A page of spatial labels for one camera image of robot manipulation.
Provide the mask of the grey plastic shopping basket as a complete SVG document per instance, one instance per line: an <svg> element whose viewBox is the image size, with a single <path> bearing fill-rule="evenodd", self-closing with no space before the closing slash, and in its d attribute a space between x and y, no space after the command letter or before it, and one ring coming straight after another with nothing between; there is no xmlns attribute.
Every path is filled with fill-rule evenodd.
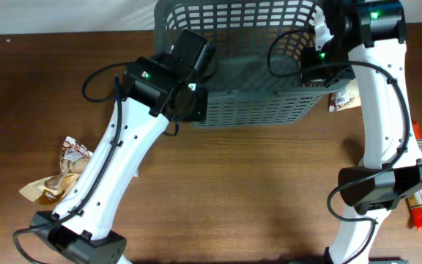
<svg viewBox="0 0 422 264"><path fill-rule="evenodd" d="M197 128L293 123L348 80L311 83L301 76L303 49L315 37L305 30L322 11L315 0L187 1L155 5L154 47L169 52L181 31L208 39L216 52L206 72L207 117Z"/></svg>

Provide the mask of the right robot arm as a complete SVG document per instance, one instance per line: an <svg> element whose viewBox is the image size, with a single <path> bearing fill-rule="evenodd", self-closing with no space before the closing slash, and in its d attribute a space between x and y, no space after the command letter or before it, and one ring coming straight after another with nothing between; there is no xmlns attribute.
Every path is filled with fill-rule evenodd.
<svg viewBox="0 0 422 264"><path fill-rule="evenodd" d="M407 25L399 1L324 1L314 31L319 69L351 70L365 131L361 162L342 169L334 189L345 211L326 263L367 263L381 224L422 189L422 152L405 81Z"/></svg>

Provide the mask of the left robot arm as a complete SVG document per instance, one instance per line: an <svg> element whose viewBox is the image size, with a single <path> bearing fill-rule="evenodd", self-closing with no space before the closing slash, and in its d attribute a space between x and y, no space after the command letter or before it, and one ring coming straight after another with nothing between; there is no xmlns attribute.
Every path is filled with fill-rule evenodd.
<svg viewBox="0 0 422 264"><path fill-rule="evenodd" d="M127 263L125 237L112 230L122 196L141 161L170 122L202 122L202 85L215 49L182 30L171 51L124 62L114 81L109 127L72 191L53 211L34 215L31 231L73 263Z"/></svg>

